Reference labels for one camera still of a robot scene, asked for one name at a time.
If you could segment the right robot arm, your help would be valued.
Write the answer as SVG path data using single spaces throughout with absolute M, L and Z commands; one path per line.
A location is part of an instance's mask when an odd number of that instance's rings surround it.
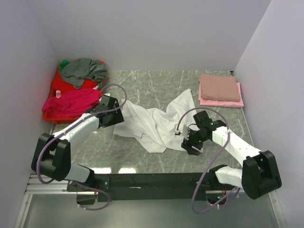
M 205 141 L 221 146 L 241 165 L 240 169 L 219 165 L 204 175 L 203 182 L 213 189 L 224 185 L 238 187 L 251 198 L 257 199 L 281 188 L 282 181 L 274 154 L 261 151 L 231 131 L 224 118 L 212 120 L 206 111 L 193 116 L 197 130 L 182 122 L 174 127 L 176 135 L 182 135 L 181 147 L 189 155 L 199 155 Z

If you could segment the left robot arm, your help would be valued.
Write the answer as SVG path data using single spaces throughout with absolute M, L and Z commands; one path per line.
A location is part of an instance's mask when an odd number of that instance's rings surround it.
M 55 181 L 69 180 L 95 188 L 95 172 L 73 164 L 71 150 L 90 133 L 124 121 L 118 100 L 103 95 L 98 104 L 86 110 L 75 122 L 55 134 L 42 134 L 37 142 L 31 169 Z

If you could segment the white t-shirt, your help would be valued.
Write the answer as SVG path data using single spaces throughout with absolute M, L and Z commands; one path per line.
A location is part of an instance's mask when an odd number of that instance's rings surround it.
M 165 112 L 145 109 L 127 100 L 122 108 L 124 121 L 114 126 L 114 134 L 135 138 L 149 153 L 163 153 L 166 149 L 183 152 L 183 136 L 175 135 L 174 129 L 182 115 L 194 107 L 190 89 L 172 100 Z

